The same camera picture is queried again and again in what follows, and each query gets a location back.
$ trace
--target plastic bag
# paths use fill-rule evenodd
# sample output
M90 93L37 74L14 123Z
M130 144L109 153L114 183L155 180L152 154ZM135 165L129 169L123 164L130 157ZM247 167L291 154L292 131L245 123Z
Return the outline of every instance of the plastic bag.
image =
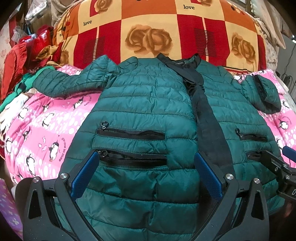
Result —
M11 37L11 40L18 43L19 40L25 36L28 36L28 35L21 29L20 26L16 26L13 30L13 36Z
M27 24L32 24L40 18L49 8L50 3L48 0L33 0L25 17Z

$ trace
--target green puffer jacket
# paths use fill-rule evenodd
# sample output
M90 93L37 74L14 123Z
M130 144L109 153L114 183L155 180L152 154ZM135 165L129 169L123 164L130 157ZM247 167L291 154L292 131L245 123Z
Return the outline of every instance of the green puffer jacket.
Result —
M205 61L197 71L229 145L237 179L258 177L269 211L276 211L284 201L276 195L275 176L246 156L253 150L280 156L270 128L255 109L279 111L275 86L260 78L266 95L259 95L252 77L240 85L224 68ZM103 240L188 241L192 237L200 192L193 163L198 126L181 76L156 58L131 57L116 65L102 56L79 76L44 70L33 86L50 97L104 89L76 133L60 171L69 172L93 149L101 151L100 166L76 202ZM268 141L242 141L237 128ZM58 203L56 209L69 229Z

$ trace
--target pink blanket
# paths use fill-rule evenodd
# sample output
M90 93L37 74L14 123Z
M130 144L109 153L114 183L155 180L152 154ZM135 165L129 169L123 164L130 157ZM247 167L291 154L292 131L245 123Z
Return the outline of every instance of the pink blanket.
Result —
M296 150L296 114L289 107L287 101L283 96L285 94L285 90L275 78L272 70L268 69L251 74L259 74L271 80L275 84L281 100L281 111L272 115L267 115L265 113L262 113L261 111L258 112L264 118L267 125L270 127L279 148L282 150L284 146L288 146ZM245 77L246 75L237 75L235 76L235 79L237 79L238 82L241 83L245 79ZM282 157L284 158L284 161L288 163L291 167L296 167L296 163L283 155Z
M69 68L60 71L77 72L76 68ZM34 176L44 180L57 178L74 135L100 93L83 92L67 99L36 93L25 103L12 121L5 141L7 168L15 183Z

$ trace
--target jacket pocket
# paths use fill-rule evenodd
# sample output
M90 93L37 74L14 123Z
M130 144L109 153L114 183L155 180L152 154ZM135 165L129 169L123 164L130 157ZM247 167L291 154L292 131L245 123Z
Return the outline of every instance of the jacket pocket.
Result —
M110 165L151 168L160 167L167 164L165 155L158 154L138 154L119 150L96 150L100 155L100 160Z
M241 133L238 128L235 129L235 133L239 136L239 139L241 141L244 140L252 140L252 141L261 141L261 142L267 142L267 137L266 136L261 136L257 134L250 134L250 133Z
M262 151L261 150L248 151L246 152L246 156L248 160L260 161L260 158L262 156Z
M110 128L109 123L104 121L97 130L97 134L108 137L119 137L134 140L164 140L165 134L158 131L132 131L125 129Z

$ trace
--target black strap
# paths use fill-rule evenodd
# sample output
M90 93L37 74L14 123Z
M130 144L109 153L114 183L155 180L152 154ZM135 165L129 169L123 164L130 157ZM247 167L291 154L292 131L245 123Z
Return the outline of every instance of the black strap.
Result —
M183 65L176 64L182 62L182 60L172 61L163 54L159 54L157 58L183 77L183 82L191 98L192 109L196 118L199 151L203 151L207 158L212 163L218 165L224 174L231 173L235 176L229 146L224 137L222 128L208 103L207 96L205 95L205 89L203 87L204 79L202 75L196 71L197 66L201 62L200 57L196 54L190 59L184 59ZM217 203L218 201L210 197L207 189L203 183L201 183L198 209L199 223L197 224L197 228L202 227L204 221L214 210ZM221 233L227 231L230 227L234 210L235 205L233 204L233 208L227 220L225 220L224 226L220 230Z
M188 89L192 102L192 109L197 122L198 146L208 159L218 165L224 174L231 173L235 176L232 156L224 137L222 128L217 121L211 106L207 101L203 88L204 79L195 69L201 62L198 55L193 56L193 61L186 63L190 59L185 59L185 64L175 64L182 60L172 61L170 58L159 54L157 58L170 69L183 77L184 84Z

